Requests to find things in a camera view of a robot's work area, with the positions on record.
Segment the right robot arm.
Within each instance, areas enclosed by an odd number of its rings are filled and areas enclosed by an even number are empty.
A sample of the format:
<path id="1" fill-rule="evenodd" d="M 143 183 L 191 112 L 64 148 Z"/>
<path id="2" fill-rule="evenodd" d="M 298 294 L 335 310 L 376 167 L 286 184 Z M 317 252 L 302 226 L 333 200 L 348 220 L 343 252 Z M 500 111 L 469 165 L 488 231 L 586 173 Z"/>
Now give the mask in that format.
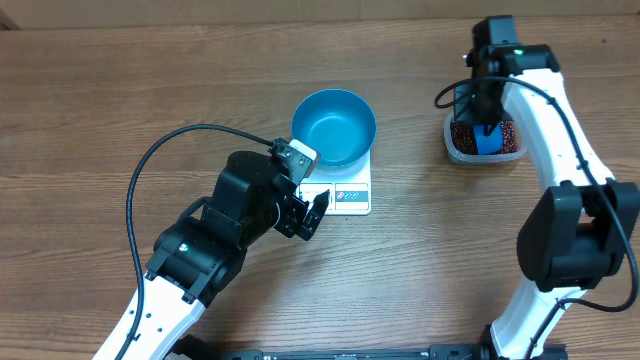
<path id="1" fill-rule="evenodd" d="M 527 148 L 542 195 L 517 236 L 522 277 L 488 325 L 479 359 L 562 359 L 547 337 L 587 291 L 633 263 L 639 190 L 620 182 L 590 146 L 568 101 L 559 63 L 525 45 L 511 16 L 472 30 L 471 76 L 455 83 L 445 138 L 459 162 L 491 163 Z"/>

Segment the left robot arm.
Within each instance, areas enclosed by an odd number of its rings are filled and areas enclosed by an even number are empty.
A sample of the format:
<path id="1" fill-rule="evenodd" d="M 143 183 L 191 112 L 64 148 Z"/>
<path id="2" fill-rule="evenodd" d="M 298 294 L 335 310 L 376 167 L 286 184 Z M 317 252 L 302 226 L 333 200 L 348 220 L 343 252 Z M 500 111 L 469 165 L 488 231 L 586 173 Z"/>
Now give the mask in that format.
<path id="1" fill-rule="evenodd" d="M 329 194 L 306 202 L 295 191 L 319 158 L 302 145 L 232 153 L 212 195 L 194 201 L 155 241 L 141 289 L 96 358 L 164 358 L 237 276 L 251 244 L 270 229 L 309 240 Z"/>

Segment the blue plastic scoop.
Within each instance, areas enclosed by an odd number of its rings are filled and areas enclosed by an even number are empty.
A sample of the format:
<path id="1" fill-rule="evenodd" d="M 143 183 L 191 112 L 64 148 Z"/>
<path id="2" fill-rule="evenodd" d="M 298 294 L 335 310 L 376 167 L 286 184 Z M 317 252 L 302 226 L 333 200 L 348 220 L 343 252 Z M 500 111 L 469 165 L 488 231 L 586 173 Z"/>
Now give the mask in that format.
<path id="1" fill-rule="evenodd" d="M 478 155 L 500 152 L 503 147 L 503 135 L 499 125 L 474 125 L 472 129 Z"/>

